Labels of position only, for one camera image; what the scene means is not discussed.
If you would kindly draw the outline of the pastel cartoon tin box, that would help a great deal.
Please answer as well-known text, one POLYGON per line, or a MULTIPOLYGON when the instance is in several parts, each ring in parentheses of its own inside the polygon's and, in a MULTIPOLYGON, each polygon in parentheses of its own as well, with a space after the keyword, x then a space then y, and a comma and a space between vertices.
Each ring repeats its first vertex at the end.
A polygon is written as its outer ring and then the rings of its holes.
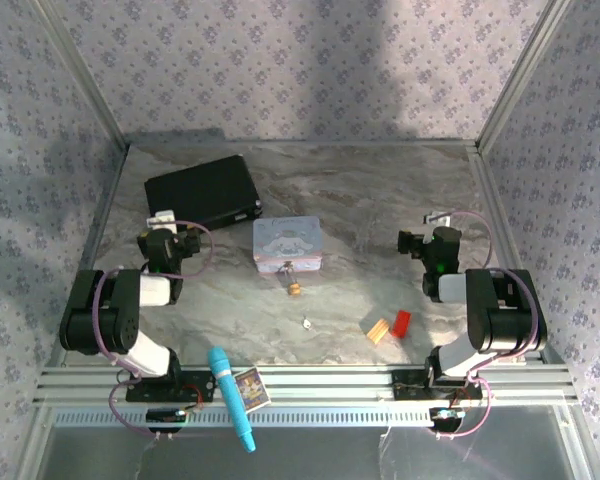
POLYGON ((261 274, 313 272, 322 267, 323 235, 317 216, 260 218, 253 222, 253 260, 261 274))

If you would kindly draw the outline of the small brass padlock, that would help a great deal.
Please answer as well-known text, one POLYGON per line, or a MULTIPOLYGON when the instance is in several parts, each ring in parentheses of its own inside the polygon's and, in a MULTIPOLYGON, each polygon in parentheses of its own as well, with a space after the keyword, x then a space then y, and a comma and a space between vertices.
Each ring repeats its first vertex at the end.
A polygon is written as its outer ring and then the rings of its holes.
POLYGON ((291 261, 286 261, 280 268, 279 272, 284 280, 283 284, 287 289, 289 296, 299 296, 301 294, 301 286, 296 278, 294 265, 291 261))

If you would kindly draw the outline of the black hard case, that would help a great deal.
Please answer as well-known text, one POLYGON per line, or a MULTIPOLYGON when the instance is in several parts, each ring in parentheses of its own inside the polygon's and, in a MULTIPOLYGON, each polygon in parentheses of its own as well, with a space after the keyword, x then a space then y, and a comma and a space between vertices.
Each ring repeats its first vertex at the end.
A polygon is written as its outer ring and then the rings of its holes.
POLYGON ((241 155, 150 178, 144 189, 152 215, 171 210, 176 219, 209 230, 255 220, 262 214, 262 201, 241 155))

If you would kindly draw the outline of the red block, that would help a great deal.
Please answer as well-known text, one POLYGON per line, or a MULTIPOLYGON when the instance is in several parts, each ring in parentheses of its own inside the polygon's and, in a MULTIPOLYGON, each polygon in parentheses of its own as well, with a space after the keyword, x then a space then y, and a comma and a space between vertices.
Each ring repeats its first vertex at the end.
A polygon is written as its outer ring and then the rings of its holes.
POLYGON ((403 339, 408 332, 410 321, 411 313, 408 311, 399 310, 391 328, 391 335, 396 338, 403 339))

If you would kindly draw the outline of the striped wooden block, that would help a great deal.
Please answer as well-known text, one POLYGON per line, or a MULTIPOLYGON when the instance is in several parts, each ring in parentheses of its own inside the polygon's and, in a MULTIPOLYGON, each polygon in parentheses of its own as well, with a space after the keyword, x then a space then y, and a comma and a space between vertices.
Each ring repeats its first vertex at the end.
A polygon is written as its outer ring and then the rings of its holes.
POLYGON ((359 322, 364 336, 374 345, 378 345, 387 335, 390 325, 384 318, 365 318, 359 322))

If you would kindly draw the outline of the blue toy microphone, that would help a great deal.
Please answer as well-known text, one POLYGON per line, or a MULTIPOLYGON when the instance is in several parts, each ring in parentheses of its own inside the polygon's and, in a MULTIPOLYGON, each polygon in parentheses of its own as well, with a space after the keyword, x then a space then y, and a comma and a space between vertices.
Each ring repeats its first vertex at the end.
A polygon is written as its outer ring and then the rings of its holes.
POLYGON ((256 444, 246 409, 226 352, 221 347, 212 347, 208 352, 208 363, 228 410, 236 435, 247 453, 256 451, 256 444))

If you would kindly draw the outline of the small printed card box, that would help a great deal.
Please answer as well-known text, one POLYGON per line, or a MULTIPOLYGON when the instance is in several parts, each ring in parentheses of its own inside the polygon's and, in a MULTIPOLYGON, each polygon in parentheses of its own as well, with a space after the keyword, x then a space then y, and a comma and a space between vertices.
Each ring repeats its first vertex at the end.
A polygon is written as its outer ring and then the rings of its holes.
POLYGON ((247 413, 251 413, 271 403, 271 397, 256 367, 236 374, 234 380, 247 413))

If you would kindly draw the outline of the small black controller box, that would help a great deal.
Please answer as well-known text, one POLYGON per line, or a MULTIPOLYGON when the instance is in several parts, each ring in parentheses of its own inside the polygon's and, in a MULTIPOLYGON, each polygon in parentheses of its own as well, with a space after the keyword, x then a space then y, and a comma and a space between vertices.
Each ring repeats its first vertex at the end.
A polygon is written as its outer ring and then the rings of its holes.
POLYGON ((461 408, 432 408, 429 410, 434 433, 455 434, 461 427, 466 412, 461 408))
POLYGON ((182 429, 188 414, 179 408, 153 408, 145 415, 149 431, 157 434, 175 434, 182 429))

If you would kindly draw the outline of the aluminium side frame rail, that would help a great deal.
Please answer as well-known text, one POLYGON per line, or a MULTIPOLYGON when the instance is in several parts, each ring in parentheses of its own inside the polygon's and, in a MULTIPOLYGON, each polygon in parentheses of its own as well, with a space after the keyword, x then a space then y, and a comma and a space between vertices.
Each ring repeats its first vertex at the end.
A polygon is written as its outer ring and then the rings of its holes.
POLYGON ((523 269, 523 264, 508 223, 504 206, 490 166, 475 146, 466 148, 469 165, 479 191, 484 216, 491 228, 496 265, 507 269, 523 269))
POLYGON ((108 217, 111 197, 127 153, 107 139, 55 141, 46 159, 45 216, 40 221, 46 240, 40 250, 34 285, 38 288, 34 354, 36 365, 56 355, 58 330, 76 272, 94 265, 108 217))

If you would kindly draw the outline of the aluminium front frame rail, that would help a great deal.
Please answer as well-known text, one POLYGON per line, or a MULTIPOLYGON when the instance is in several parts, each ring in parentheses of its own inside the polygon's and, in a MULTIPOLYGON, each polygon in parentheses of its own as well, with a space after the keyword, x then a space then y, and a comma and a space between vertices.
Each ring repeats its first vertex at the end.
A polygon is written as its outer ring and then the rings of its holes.
MULTIPOLYGON (((391 401, 393 365, 280 365, 258 368, 275 406, 368 406, 391 401)), ((497 406, 574 405, 576 389, 564 364, 530 361, 482 370, 497 406)), ((48 367, 33 394, 36 405, 104 406, 129 376, 108 366, 48 367)))

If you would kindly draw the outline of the aluminium frame upright post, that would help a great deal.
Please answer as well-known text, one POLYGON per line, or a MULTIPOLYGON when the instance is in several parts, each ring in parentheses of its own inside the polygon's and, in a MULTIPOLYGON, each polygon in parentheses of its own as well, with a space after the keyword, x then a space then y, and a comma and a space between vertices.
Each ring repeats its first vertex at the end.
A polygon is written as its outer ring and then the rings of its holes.
POLYGON ((114 115, 80 54, 53 0, 27 0, 104 131, 123 151, 128 148, 114 115))
POLYGON ((493 147, 573 1, 547 0, 526 45, 476 139, 476 149, 480 155, 486 155, 493 147))

